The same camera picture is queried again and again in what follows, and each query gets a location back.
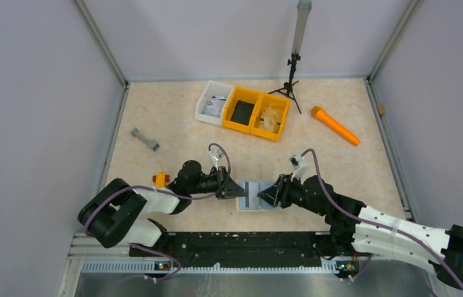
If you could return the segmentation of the white card with black stripe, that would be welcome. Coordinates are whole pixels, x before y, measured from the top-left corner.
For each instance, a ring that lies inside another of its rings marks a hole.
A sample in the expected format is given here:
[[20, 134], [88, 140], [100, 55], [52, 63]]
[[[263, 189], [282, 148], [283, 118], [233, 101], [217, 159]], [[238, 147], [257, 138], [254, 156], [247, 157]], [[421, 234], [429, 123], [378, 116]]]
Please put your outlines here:
[[257, 197], [257, 194], [259, 192], [259, 183], [245, 182], [245, 187], [248, 193], [244, 198], [244, 207], [246, 209], [258, 209], [259, 198]]

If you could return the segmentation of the beige card holder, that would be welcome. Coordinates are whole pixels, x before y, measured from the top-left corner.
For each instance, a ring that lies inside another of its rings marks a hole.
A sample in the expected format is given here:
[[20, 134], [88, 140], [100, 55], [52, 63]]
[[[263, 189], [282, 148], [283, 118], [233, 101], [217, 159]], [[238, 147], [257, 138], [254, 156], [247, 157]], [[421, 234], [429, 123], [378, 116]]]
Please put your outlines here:
[[259, 212], [259, 211], [273, 211], [279, 210], [280, 207], [273, 206], [272, 204], [262, 200], [257, 196], [261, 191], [271, 187], [274, 182], [253, 182], [253, 181], [239, 181], [238, 184], [247, 190], [248, 195], [236, 198], [236, 209], [242, 212]]

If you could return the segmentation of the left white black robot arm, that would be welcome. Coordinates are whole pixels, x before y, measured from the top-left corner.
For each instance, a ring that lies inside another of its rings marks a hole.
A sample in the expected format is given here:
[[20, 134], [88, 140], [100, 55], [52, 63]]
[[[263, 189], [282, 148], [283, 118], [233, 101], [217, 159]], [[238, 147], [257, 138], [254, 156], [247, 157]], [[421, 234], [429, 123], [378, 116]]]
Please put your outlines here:
[[186, 210], [198, 194], [217, 199], [247, 195], [247, 190], [231, 179], [224, 166], [202, 171], [198, 161], [183, 163], [176, 178], [165, 187], [130, 186], [116, 178], [108, 183], [79, 212], [78, 222], [85, 232], [104, 248], [120, 242], [144, 246], [153, 256], [163, 254], [168, 246], [166, 229], [155, 220], [139, 221], [143, 213], [176, 215]]

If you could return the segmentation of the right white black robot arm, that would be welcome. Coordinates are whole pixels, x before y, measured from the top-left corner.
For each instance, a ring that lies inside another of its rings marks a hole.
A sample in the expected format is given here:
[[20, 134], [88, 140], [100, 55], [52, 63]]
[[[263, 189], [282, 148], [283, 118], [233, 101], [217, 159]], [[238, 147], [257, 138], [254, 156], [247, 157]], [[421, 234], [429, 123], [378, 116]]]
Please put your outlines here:
[[282, 174], [257, 197], [283, 209], [298, 206], [323, 216], [330, 226], [332, 247], [340, 255], [355, 251], [390, 257], [463, 289], [463, 226], [435, 228], [387, 215], [336, 193], [318, 176], [301, 182]]

